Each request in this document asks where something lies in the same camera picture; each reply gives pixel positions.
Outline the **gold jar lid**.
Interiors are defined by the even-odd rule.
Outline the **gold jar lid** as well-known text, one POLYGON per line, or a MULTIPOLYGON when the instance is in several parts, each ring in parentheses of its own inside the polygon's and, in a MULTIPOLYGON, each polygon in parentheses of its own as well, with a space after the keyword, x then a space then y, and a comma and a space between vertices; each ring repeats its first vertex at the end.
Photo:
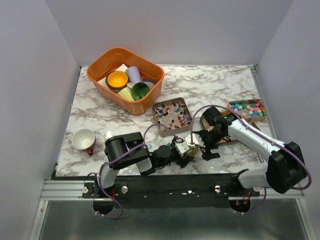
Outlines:
POLYGON ((197 152, 199 151, 199 147, 196 146, 195 148, 190 148, 185 154, 187 156, 195 156, 197 154, 197 152))

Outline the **gold tin of translucent candies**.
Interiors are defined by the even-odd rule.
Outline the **gold tin of translucent candies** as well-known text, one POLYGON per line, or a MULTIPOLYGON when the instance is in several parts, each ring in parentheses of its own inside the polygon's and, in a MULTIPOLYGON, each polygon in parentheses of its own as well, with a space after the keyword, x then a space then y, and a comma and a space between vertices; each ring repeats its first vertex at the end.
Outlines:
MULTIPOLYGON (((200 127, 202 130, 207 130, 208 132, 211 131, 214 127, 211 126, 205 119, 204 116, 200 117, 200 127)), ((226 145, 229 143, 234 143, 237 142, 238 140, 234 137, 230 137, 230 136, 225 136, 224 138, 222 138, 217 144, 218 145, 226 145)))

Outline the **tin of lollipops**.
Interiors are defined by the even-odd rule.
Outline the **tin of lollipops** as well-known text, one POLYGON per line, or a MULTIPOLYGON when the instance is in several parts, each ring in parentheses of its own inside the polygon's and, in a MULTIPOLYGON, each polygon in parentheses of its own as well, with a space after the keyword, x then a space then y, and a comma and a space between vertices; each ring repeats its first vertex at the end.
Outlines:
POLYGON ((152 110, 155 122, 165 125, 175 135, 190 131, 192 116, 182 97, 156 102, 152 110))

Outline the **gold tin of pastel candies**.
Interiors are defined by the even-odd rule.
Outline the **gold tin of pastel candies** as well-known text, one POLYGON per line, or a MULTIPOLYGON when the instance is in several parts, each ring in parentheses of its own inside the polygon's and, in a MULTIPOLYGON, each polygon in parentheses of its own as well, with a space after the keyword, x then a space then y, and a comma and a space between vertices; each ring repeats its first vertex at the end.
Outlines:
POLYGON ((264 103, 259 98, 230 101, 227 108, 233 110, 250 123, 262 122, 268 115, 264 103))

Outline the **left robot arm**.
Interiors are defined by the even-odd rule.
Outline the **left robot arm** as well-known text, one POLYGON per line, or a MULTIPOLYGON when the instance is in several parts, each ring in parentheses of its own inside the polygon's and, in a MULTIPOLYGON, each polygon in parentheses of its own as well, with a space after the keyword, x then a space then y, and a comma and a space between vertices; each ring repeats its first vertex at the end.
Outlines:
POLYGON ((185 168, 194 159, 188 154, 189 151, 184 140, 179 137, 174 137, 169 146, 161 145, 150 152, 139 132, 113 136, 105 141, 105 158, 96 176, 93 191, 101 198, 111 195, 119 171, 131 165, 136 165, 142 176, 151 175, 171 163, 185 168))

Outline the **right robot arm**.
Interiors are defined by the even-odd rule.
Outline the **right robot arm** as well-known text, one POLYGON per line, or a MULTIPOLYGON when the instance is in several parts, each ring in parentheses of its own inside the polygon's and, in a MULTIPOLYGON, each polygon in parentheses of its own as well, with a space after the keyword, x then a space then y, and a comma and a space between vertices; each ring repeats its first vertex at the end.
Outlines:
POLYGON ((202 117, 212 127, 198 134, 209 152, 220 140, 232 137, 258 153, 266 162, 266 168, 238 172, 230 183, 230 191, 241 196, 250 188, 272 188, 280 194, 293 189, 307 177, 305 161, 300 146, 276 140, 251 126, 239 115, 223 115, 216 107, 208 108, 202 117))

